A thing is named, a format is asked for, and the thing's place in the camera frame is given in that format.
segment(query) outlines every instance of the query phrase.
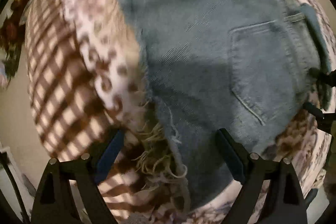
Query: beige floor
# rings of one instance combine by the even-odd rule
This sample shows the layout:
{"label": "beige floor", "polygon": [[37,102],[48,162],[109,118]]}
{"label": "beige floor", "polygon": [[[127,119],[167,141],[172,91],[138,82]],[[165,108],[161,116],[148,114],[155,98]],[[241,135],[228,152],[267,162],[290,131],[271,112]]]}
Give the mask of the beige floor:
{"label": "beige floor", "polygon": [[[319,0],[329,17],[331,27],[336,32],[336,11],[329,0]],[[16,77],[6,91],[0,92],[0,142],[9,146],[13,157],[23,173],[37,186],[41,178],[48,155],[40,145],[29,109],[27,95],[28,78],[26,75],[26,51],[23,49]],[[309,214],[310,223],[320,214],[326,205],[321,192]]]}

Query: back pocket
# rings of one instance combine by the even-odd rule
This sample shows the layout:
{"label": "back pocket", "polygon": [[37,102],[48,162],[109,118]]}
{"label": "back pocket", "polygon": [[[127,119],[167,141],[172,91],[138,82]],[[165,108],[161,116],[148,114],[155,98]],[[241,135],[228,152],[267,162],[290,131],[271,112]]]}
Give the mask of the back pocket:
{"label": "back pocket", "polygon": [[231,91],[262,124],[294,99],[285,30],[276,21],[237,28],[231,37]]}

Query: metal screw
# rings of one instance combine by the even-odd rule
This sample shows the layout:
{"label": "metal screw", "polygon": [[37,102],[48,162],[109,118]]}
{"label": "metal screw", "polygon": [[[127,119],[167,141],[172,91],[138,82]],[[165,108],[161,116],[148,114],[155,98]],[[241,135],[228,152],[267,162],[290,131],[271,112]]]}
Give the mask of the metal screw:
{"label": "metal screw", "polygon": [[259,155],[257,153],[251,153],[250,158],[253,160],[257,160],[259,158]]}
{"label": "metal screw", "polygon": [[288,158],[283,158],[283,162],[285,164],[290,164],[291,163],[291,161]]}
{"label": "metal screw", "polygon": [[90,154],[89,154],[89,153],[84,153],[84,154],[81,156],[82,160],[87,160],[89,157],[90,157]]}
{"label": "metal screw", "polygon": [[57,159],[55,159],[55,158],[52,158],[52,159],[49,160],[49,163],[51,165],[55,164],[56,162],[57,162]]}

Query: black cable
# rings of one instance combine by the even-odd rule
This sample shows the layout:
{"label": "black cable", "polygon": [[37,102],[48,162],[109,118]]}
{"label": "black cable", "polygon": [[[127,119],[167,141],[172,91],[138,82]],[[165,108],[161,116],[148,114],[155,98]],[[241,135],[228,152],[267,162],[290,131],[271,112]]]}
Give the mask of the black cable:
{"label": "black cable", "polygon": [[23,222],[24,222],[24,224],[30,224],[29,216],[27,214],[26,207],[23,203],[19,188],[17,187],[17,184],[15,182],[13,174],[11,173],[11,171],[10,171],[8,165],[7,165],[7,162],[4,159],[3,154],[1,152],[0,152],[0,163],[2,164],[3,168],[5,169],[5,171],[8,175],[8,178],[9,178],[9,180],[10,180],[12,186],[13,186],[13,189],[15,191],[17,201],[19,202],[19,205],[20,205],[20,208],[21,208]]}

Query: bedspread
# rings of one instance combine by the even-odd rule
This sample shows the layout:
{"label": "bedspread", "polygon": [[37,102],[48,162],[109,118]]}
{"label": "bedspread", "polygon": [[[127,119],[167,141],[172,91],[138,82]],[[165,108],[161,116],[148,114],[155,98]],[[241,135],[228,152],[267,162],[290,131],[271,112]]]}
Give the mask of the bedspread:
{"label": "bedspread", "polygon": [[[297,1],[316,10],[332,69],[336,69],[335,37],[323,9],[316,0]],[[239,183],[231,182],[212,202],[194,212],[188,211],[188,201],[184,201],[181,214],[174,201],[178,191],[170,179],[182,178],[163,170],[160,181],[164,183],[158,187],[153,181],[157,179],[155,167],[148,170],[141,162],[148,154],[144,146],[148,139],[141,135],[139,128],[147,124],[139,117],[151,106],[144,101],[134,33],[122,22],[116,0],[33,1],[25,43],[31,109],[40,140],[51,157],[72,160],[94,141],[103,141],[109,126],[123,128],[125,146],[107,179],[98,186],[117,221],[140,212],[152,223],[220,222],[240,190]],[[315,87],[310,101],[319,106]],[[335,110],[335,101],[333,90],[327,112]],[[156,141],[164,142],[160,128],[148,130],[155,133]],[[306,195],[323,181],[322,166],[330,141],[328,134],[317,129],[315,118],[302,109],[263,156],[290,158]],[[160,160],[171,158],[164,155]],[[253,219],[258,217],[267,186],[264,183]]]}

